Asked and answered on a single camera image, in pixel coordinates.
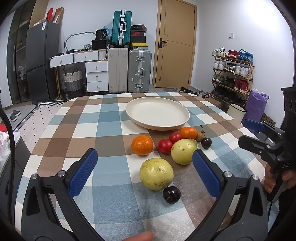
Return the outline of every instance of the refrigerator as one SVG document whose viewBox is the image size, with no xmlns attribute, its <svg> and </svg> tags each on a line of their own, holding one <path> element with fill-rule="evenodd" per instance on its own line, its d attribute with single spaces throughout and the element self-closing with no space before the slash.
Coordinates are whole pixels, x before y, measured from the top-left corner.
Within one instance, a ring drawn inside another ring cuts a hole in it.
<svg viewBox="0 0 296 241">
<path fill-rule="evenodd" d="M 59 53 L 60 25 L 44 21 L 28 30 L 26 47 L 27 81 L 32 104 L 54 100 L 57 84 L 49 59 Z"/>
</svg>

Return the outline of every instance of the drawer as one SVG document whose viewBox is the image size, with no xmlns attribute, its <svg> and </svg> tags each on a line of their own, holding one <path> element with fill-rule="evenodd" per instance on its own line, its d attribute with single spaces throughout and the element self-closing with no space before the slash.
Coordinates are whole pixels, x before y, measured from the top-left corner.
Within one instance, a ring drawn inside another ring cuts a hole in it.
<svg viewBox="0 0 296 241">
<path fill-rule="evenodd" d="M 108 71 L 108 61 L 95 61 L 85 63 L 85 72 L 101 72 Z"/>
<path fill-rule="evenodd" d="M 108 91 L 108 81 L 87 82 L 87 92 Z"/>
<path fill-rule="evenodd" d="M 98 60 L 98 51 L 81 52 L 74 54 L 74 63 Z"/>
<path fill-rule="evenodd" d="M 52 58 L 50 60 L 50 67 L 57 67 L 65 64 L 72 64 L 73 63 L 73 53 L 70 54 L 64 54 L 57 56 L 55 58 Z"/>
<path fill-rule="evenodd" d="M 108 81 L 107 71 L 86 73 L 86 82 L 99 82 L 99 81 Z"/>
</svg>

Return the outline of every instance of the human hand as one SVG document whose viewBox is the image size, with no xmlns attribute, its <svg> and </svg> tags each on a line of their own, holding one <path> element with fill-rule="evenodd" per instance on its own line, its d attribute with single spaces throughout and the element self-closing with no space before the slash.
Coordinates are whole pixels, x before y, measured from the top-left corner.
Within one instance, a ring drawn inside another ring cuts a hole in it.
<svg viewBox="0 0 296 241">
<path fill-rule="evenodd" d="M 153 239 L 153 233 L 151 231 L 147 231 L 144 233 L 140 233 L 136 236 L 126 238 L 123 241 L 152 241 Z"/>
<path fill-rule="evenodd" d="M 263 183 L 263 187 L 268 193 L 272 192 L 272 189 L 276 185 L 276 181 L 273 178 L 273 174 L 270 173 L 270 165 L 267 163 L 265 167 L 265 180 Z M 296 169 L 293 168 L 289 171 L 285 171 L 282 175 L 283 181 L 287 181 L 286 186 L 284 187 L 283 191 L 290 189 L 296 185 Z"/>
</svg>

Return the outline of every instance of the orange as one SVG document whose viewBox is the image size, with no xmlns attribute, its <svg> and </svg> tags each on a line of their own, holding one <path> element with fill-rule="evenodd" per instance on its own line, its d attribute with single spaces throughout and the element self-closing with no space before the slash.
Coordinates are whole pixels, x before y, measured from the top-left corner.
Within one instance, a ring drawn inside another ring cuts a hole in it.
<svg viewBox="0 0 296 241">
<path fill-rule="evenodd" d="M 133 139 L 131 148 L 139 156 L 146 156 L 153 150 L 153 141 L 148 136 L 138 136 Z"/>
<path fill-rule="evenodd" d="M 196 129 L 190 126 L 183 127 L 179 132 L 184 139 L 195 139 L 197 136 Z"/>
</svg>

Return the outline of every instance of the white plate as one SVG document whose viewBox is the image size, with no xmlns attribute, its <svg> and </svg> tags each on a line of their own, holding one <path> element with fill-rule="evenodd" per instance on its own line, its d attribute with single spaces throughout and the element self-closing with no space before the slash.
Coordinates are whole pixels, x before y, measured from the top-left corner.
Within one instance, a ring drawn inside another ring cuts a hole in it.
<svg viewBox="0 0 296 241">
<path fill-rule="evenodd" d="M 186 107 L 161 97 L 142 97 L 126 105 L 129 118 L 139 126 L 156 131 L 181 128 L 190 117 Z"/>
</svg>

